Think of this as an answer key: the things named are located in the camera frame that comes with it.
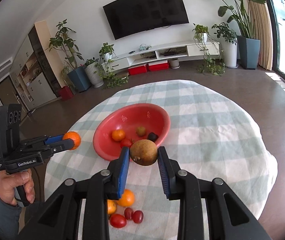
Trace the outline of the left hand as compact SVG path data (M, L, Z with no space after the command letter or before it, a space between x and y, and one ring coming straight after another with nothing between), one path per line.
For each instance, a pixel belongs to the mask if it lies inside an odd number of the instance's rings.
M0 199L4 203L11 206L17 205L15 188L18 186L24 187L26 198L32 204L35 200L35 189L31 169L13 174L0 171Z

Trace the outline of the grey left sleeve forearm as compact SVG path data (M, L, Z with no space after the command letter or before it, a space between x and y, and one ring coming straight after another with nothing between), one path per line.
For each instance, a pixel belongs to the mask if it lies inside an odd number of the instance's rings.
M16 239L22 208L6 204L0 199L0 239Z

